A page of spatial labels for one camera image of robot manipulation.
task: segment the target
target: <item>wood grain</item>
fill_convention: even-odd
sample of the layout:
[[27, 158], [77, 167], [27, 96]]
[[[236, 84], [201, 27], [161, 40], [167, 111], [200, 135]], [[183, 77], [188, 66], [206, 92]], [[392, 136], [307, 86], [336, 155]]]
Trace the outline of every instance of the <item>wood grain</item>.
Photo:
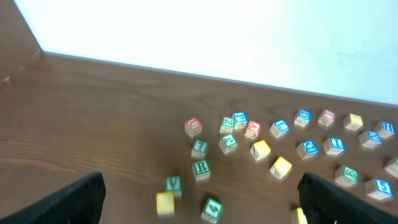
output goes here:
[[[383, 169], [388, 158], [398, 156], [397, 139], [363, 151], [357, 135], [344, 132], [342, 125], [348, 113], [362, 115], [366, 129], [380, 119], [398, 124], [397, 108], [55, 56], [36, 58], [15, 74], [2, 88], [0, 104], [1, 217], [99, 170], [107, 187], [102, 224], [202, 223], [200, 202], [208, 193], [224, 203], [221, 223], [290, 223], [303, 173], [332, 181], [341, 164], [361, 173], [351, 193], [398, 215], [398, 200], [369, 200], [363, 185], [380, 177], [398, 192]], [[284, 118], [293, 124], [299, 108], [314, 118], [328, 108], [338, 119], [328, 131], [312, 122], [304, 131], [292, 128], [286, 138], [274, 140], [271, 123]], [[267, 161], [254, 162], [249, 153], [254, 141], [244, 139], [243, 132], [235, 133], [234, 154], [225, 157], [219, 149], [221, 118], [238, 110], [263, 125], [260, 139], [272, 149]], [[193, 140], [183, 130], [192, 116], [203, 123], [200, 138], [210, 143], [206, 158], [212, 174], [202, 184], [193, 179]], [[315, 160], [301, 161], [295, 150], [300, 141], [312, 139], [321, 147], [329, 136], [343, 138], [344, 156], [332, 159], [321, 150]], [[268, 172], [277, 156], [293, 164], [282, 183]], [[183, 196], [175, 217], [159, 220], [155, 194], [173, 174], [183, 178]]]

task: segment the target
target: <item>wooden block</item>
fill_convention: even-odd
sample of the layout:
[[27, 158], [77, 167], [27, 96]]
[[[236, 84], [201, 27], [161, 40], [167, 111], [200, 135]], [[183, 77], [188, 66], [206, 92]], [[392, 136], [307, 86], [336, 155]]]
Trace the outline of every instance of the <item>wooden block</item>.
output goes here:
[[210, 223], [217, 223], [223, 214], [223, 210], [224, 206], [222, 203], [209, 198], [203, 208], [201, 218]]
[[358, 177], [358, 172], [348, 166], [341, 166], [335, 172], [335, 182], [342, 187], [354, 187]]
[[293, 210], [291, 212], [292, 224], [307, 224], [307, 219], [303, 213], [303, 209], [301, 207]]
[[393, 124], [380, 121], [375, 127], [374, 130], [380, 135], [382, 139], [389, 139], [396, 134], [396, 129]]
[[302, 159], [309, 159], [319, 153], [317, 146], [312, 140], [302, 142], [297, 146], [296, 150]]
[[192, 171], [196, 181], [205, 180], [209, 178], [211, 174], [210, 166], [205, 159], [194, 162], [192, 165]]
[[269, 129], [275, 138], [280, 138], [289, 132], [289, 125], [283, 119], [275, 121]]
[[359, 141], [367, 149], [374, 149], [382, 144], [379, 134], [374, 131], [365, 131], [359, 136]]
[[261, 161], [270, 156], [271, 149], [268, 144], [262, 140], [253, 144], [253, 146], [250, 148], [250, 153], [253, 155], [256, 161]]
[[280, 156], [274, 165], [269, 169], [269, 172], [271, 172], [271, 174], [279, 180], [282, 180], [287, 177], [291, 170], [292, 164]]
[[230, 134], [234, 130], [235, 120], [233, 118], [223, 117], [221, 120], [220, 133]]
[[318, 118], [318, 124], [320, 126], [329, 128], [335, 122], [336, 115], [329, 111], [323, 110], [321, 115]]
[[197, 139], [193, 144], [191, 157], [196, 159], [203, 159], [206, 156], [209, 144], [205, 141]]
[[246, 116], [246, 113], [244, 113], [243, 111], [233, 113], [232, 118], [234, 119], [235, 122], [234, 129], [243, 129], [244, 127], [246, 127], [246, 124], [248, 123], [248, 117]]
[[229, 152], [235, 151], [236, 146], [238, 146], [238, 141], [232, 134], [227, 134], [226, 136], [221, 137], [219, 145], [223, 153], [227, 154]]
[[306, 128], [311, 121], [311, 112], [305, 109], [299, 109], [295, 118], [294, 118], [294, 125], [297, 125], [301, 128]]
[[172, 192], [174, 196], [180, 197], [182, 194], [182, 181], [181, 176], [172, 176], [166, 178], [166, 192]]
[[340, 156], [344, 153], [345, 147], [343, 140], [340, 138], [328, 138], [323, 143], [323, 148], [329, 156]]
[[201, 133], [202, 124], [196, 118], [192, 118], [189, 121], [185, 122], [185, 132], [191, 137], [195, 137], [196, 135]]
[[380, 202], [392, 199], [394, 196], [391, 184], [386, 180], [374, 178], [365, 183], [365, 189], [370, 198]]
[[358, 131], [363, 127], [362, 117], [360, 115], [350, 113], [343, 120], [343, 124], [345, 129], [349, 131]]
[[162, 192], [156, 194], [156, 210], [158, 215], [174, 214], [174, 194]]
[[249, 121], [248, 127], [244, 132], [244, 136], [249, 139], [256, 139], [261, 131], [261, 124], [254, 121]]
[[398, 178], [398, 157], [391, 159], [384, 169], [395, 178]]

